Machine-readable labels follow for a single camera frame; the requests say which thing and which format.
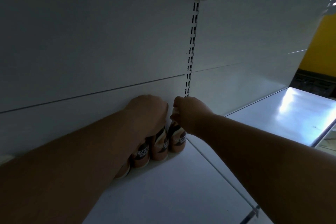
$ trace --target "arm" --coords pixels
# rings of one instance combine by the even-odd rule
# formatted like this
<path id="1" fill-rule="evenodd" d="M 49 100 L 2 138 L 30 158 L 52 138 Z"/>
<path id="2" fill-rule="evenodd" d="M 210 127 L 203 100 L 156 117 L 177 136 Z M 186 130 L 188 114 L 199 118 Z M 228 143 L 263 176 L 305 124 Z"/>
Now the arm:
<path id="1" fill-rule="evenodd" d="M 0 167 L 2 223 L 82 223 L 168 105 L 140 96 L 127 107 Z"/>
<path id="2" fill-rule="evenodd" d="M 177 97 L 171 118 L 204 140 L 275 224 L 333 223 L 336 158 Z"/>

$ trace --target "bottle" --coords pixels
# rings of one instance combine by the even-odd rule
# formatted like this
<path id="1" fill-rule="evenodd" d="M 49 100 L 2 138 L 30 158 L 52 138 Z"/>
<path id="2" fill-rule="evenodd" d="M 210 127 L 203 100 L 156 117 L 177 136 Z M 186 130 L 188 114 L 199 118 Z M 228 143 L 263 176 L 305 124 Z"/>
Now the bottle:
<path id="1" fill-rule="evenodd" d="M 118 173 L 115 175 L 114 179 L 124 178 L 126 175 L 128 175 L 130 169 L 131 169 L 131 164 L 129 162 L 129 159 L 127 159 L 126 163 L 120 168 Z"/>
<path id="2" fill-rule="evenodd" d="M 131 155 L 132 164 L 135 168 L 145 167 L 149 162 L 149 146 L 144 138 Z"/>
<path id="3" fill-rule="evenodd" d="M 169 148 L 172 152 L 183 151 L 186 146 L 187 133 L 177 122 L 172 121 L 168 129 Z"/>
<path id="4" fill-rule="evenodd" d="M 162 161 L 168 156 L 168 138 L 166 126 L 155 136 L 147 138 L 150 141 L 150 153 L 153 160 Z"/>

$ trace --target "person's right arm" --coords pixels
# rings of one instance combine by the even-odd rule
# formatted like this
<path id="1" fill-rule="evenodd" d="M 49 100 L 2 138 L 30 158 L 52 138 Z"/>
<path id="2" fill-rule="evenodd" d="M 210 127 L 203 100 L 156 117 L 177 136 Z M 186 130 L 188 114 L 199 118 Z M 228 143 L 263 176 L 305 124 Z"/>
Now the person's right arm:
<path id="1" fill-rule="evenodd" d="M 275 223 L 334 223 L 336 157 L 177 97 L 171 118 L 204 140 Z"/>

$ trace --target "nescafe bottle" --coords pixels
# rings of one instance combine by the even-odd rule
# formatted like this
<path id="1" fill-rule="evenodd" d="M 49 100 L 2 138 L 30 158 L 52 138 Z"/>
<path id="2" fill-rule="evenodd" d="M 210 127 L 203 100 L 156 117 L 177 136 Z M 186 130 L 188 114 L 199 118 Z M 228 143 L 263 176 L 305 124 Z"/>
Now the nescafe bottle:
<path id="1" fill-rule="evenodd" d="M 128 175 L 129 170 L 131 169 L 131 164 L 129 159 L 127 159 L 126 163 L 120 168 L 119 172 L 115 175 L 114 179 L 121 179 Z"/>
<path id="2" fill-rule="evenodd" d="M 153 160 L 162 161 L 168 156 L 168 138 L 166 126 L 164 126 L 155 136 L 148 138 L 150 140 L 150 153 Z"/>
<path id="3" fill-rule="evenodd" d="M 172 121 L 168 129 L 169 148 L 173 152 L 183 151 L 186 146 L 187 133 L 177 122 Z"/>
<path id="4" fill-rule="evenodd" d="M 132 164 L 135 168 L 145 167 L 149 162 L 149 146 L 145 140 L 138 145 L 131 155 Z"/>

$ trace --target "person's right hand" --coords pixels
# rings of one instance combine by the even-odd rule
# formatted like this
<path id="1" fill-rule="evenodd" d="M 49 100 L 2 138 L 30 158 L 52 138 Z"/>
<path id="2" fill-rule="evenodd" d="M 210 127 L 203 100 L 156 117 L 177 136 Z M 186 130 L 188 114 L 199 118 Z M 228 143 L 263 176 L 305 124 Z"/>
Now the person's right hand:
<path id="1" fill-rule="evenodd" d="M 176 97 L 173 113 L 170 118 L 176 121 L 187 133 L 195 134 L 197 126 L 202 119 L 213 115 L 213 112 L 202 101 L 192 97 Z"/>

